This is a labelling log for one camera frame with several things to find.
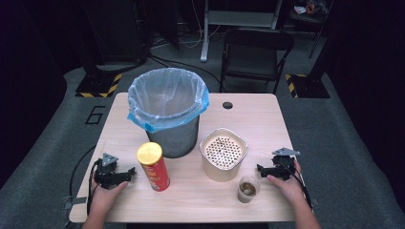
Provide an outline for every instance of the human arm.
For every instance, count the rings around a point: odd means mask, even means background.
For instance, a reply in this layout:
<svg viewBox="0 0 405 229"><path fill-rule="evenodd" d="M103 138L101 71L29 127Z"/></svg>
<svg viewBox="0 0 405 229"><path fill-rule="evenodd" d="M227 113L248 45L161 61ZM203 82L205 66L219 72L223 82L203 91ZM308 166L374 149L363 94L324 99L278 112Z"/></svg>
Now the human arm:
<svg viewBox="0 0 405 229"><path fill-rule="evenodd" d="M301 166L294 160L295 168L301 173ZM283 181L274 176L267 176L267 179L280 188L283 195L292 205L295 214L295 225L297 229L318 229L321 228L315 215L312 213L307 200L304 197L301 184L294 178Z"/></svg>
<svg viewBox="0 0 405 229"><path fill-rule="evenodd" d="M96 182L92 181L92 205L90 213L84 222L82 229L98 229L104 227L105 219L116 201L117 196L128 185L128 181L121 182L114 189L108 190L98 187Z"/></svg>

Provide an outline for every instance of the plastic bag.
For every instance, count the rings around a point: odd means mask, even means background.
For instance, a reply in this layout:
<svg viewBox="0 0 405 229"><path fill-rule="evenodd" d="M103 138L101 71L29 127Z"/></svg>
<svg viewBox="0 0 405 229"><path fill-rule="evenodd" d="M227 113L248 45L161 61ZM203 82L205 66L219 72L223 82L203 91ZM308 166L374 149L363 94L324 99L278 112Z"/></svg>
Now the plastic bag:
<svg viewBox="0 0 405 229"><path fill-rule="evenodd" d="M187 124L209 105L203 80L184 69L153 70L137 77L128 90L128 119L154 133Z"/></svg>

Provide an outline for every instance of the table leg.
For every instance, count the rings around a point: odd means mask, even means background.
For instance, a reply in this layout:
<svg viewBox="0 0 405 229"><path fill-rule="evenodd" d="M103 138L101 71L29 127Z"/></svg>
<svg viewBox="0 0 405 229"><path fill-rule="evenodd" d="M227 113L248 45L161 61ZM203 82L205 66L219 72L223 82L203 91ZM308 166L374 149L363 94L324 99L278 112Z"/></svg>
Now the table leg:
<svg viewBox="0 0 405 229"><path fill-rule="evenodd" d="M208 56L208 0L205 0L205 12L203 18L203 43L202 43L202 56L201 62L206 62Z"/></svg>
<svg viewBox="0 0 405 229"><path fill-rule="evenodd" d="M275 9L273 20L272 20L272 23L271 23L271 28L273 30L276 29L276 25L277 25L277 21L278 21L278 17L279 17L279 14L280 14L280 8L281 8L282 3L283 3L283 0L278 0L277 1L276 9Z"/></svg>

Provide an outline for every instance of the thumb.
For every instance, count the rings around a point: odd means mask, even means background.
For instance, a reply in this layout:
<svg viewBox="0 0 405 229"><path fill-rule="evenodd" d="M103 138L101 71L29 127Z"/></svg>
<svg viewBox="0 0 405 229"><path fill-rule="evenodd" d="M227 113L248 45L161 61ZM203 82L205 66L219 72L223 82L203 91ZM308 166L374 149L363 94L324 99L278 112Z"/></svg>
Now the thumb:
<svg viewBox="0 0 405 229"><path fill-rule="evenodd" d="M125 187L128 186L128 181L121 182L116 188L113 189L115 196L120 194Z"/></svg>
<svg viewBox="0 0 405 229"><path fill-rule="evenodd" d="M271 183L273 183L274 185L276 185L277 187L281 188L281 186L283 186L284 182L272 175L268 175L267 180L269 180Z"/></svg>

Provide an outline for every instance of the yellow lid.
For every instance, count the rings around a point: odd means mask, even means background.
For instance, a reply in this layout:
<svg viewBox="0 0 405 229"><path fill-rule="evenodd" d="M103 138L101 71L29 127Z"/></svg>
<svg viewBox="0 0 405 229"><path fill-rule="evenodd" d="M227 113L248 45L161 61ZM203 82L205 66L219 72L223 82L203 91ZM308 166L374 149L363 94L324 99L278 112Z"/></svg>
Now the yellow lid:
<svg viewBox="0 0 405 229"><path fill-rule="evenodd" d="M144 165L152 165L161 158L161 146L155 142L142 144L138 149L138 161Z"/></svg>

